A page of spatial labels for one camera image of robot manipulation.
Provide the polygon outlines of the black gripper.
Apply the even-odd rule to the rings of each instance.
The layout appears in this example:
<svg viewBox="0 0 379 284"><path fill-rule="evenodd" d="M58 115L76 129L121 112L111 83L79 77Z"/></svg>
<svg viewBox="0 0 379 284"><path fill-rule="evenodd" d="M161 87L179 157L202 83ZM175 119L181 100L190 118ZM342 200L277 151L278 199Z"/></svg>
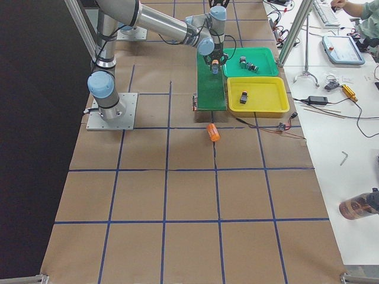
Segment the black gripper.
<svg viewBox="0 0 379 284"><path fill-rule="evenodd" d="M208 4L210 8L216 7L216 6L227 8L229 2L230 2L229 0L208 0Z"/></svg>
<svg viewBox="0 0 379 284"><path fill-rule="evenodd" d="M203 56L203 59L207 65L211 66L212 62L216 60L219 66L222 66L228 61L229 56L223 49L215 49L211 54Z"/></svg>

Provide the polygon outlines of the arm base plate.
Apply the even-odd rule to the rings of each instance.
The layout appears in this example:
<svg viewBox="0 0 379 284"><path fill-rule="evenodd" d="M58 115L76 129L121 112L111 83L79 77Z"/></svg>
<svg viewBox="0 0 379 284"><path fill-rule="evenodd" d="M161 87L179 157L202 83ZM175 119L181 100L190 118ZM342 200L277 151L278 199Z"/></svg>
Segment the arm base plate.
<svg viewBox="0 0 379 284"><path fill-rule="evenodd" d="M119 93L119 102L116 106L100 108L93 99L86 129L88 131L119 131L134 129L138 93Z"/></svg>
<svg viewBox="0 0 379 284"><path fill-rule="evenodd" d="M147 29L142 27L123 27L117 33L117 41L146 41Z"/></svg>

